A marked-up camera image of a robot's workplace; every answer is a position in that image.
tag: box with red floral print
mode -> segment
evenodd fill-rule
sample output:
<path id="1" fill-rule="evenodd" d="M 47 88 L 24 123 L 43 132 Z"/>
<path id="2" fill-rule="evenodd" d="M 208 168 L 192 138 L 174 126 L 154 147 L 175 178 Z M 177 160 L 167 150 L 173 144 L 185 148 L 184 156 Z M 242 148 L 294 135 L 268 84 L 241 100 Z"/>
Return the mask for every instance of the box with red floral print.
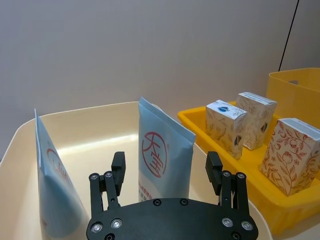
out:
<path id="1" fill-rule="evenodd" d="M 286 195 L 308 188 L 320 169 L 320 130 L 296 118 L 279 119 L 261 171 Z"/>

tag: floral patterned box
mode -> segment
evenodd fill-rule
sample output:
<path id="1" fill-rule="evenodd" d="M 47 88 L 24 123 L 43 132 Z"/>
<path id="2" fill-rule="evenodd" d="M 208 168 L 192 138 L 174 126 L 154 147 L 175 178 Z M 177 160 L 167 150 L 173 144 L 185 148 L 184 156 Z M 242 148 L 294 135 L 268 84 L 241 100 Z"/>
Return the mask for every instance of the floral patterned box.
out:
<path id="1" fill-rule="evenodd" d="M 243 92 L 238 95 L 236 106 L 247 111 L 243 145 L 250 150 L 261 147 L 277 102 L 251 92 Z"/>
<path id="2" fill-rule="evenodd" d="M 261 171 L 286 195 L 308 188 L 320 169 L 320 130 L 296 118 L 276 123 Z"/>
<path id="3" fill-rule="evenodd" d="M 206 133 L 235 159 L 242 155 L 247 112 L 222 100 L 205 108 Z"/>

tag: yellow bin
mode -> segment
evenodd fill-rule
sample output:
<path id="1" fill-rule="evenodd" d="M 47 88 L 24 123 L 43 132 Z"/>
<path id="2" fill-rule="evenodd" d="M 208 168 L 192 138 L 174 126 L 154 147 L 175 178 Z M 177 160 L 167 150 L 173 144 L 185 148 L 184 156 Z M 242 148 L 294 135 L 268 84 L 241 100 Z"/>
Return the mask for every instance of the yellow bin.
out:
<path id="1" fill-rule="evenodd" d="M 320 129 L 320 68 L 270 73 L 266 96 L 278 102 L 277 115 L 298 118 Z"/>
<path id="2" fill-rule="evenodd" d="M 281 234 L 284 229 L 292 228 L 296 223 L 320 212 L 320 174 L 309 188 L 286 196 L 259 171 L 278 116 L 272 118 L 264 145 L 254 150 L 244 147 L 239 160 L 235 160 L 205 133 L 206 107 L 180 111 L 178 118 L 196 134 L 196 143 L 203 151 L 218 152 L 226 170 L 247 175 L 249 199 L 262 213 L 273 234 Z"/>

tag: red circular logo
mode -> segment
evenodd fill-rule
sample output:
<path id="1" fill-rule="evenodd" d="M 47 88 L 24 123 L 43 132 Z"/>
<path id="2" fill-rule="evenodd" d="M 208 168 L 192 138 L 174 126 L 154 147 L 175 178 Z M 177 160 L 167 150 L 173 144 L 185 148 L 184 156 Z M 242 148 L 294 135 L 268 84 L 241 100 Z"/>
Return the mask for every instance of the red circular logo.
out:
<path id="1" fill-rule="evenodd" d="M 150 131 L 142 140 L 142 157 L 146 167 L 157 178 L 161 178 L 167 166 L 167 148 L 164 139 Z"/>

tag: yellow plastic tray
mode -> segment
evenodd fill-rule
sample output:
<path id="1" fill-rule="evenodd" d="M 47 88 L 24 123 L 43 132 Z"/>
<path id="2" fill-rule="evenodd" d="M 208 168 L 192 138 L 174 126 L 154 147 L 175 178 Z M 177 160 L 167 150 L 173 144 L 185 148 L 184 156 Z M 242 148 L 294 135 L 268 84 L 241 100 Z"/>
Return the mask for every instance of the yellow plastic tray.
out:
<path id="1" fill-rule="evenodd" d="M 279 116 L 298 118 L 320 129 L 320 68 L 270 73 L 266 96 L 277 101 Z"/>
<path id="2" fill-rule="evenodd" d="M 58 112 L 41 119 L 88 213 L 88 176 L 109 170 L 117 151 L 125 151 L 126 158 L 119 202 L 122 206 L 138 202 L 137 102 Z M 35 135 L 34 119 L 19 127 L 0 163 L 0 240 L 42 239 Z M 194 145 L 189 198 L 217 204 L 205 164 L 206 154 Z M 257 240 L 272 240 L 266 221 L 250 201 L 249 210 L 259 230 Z M 84 232 L 77 240 L 85 239 Z"/>
<path id="3" fill-rule="evenodd" d="M 244 147 L 239 160 L 235 160 L 205 133 L 206 107 L 180 111 L 178 118 L 186 128 L 196 134 L 196 143 L 205 152 L 218 152 L 224 168 L 247 175 L 248 196 L 264 216 L 273 234 L 281 234 L 284 229 L 320 212 L 319 174 L 308 189 L 286 196 L 259 171 L 278 116 L 274 115 L 272 118 L 264 145 L 255 150 Z"/>

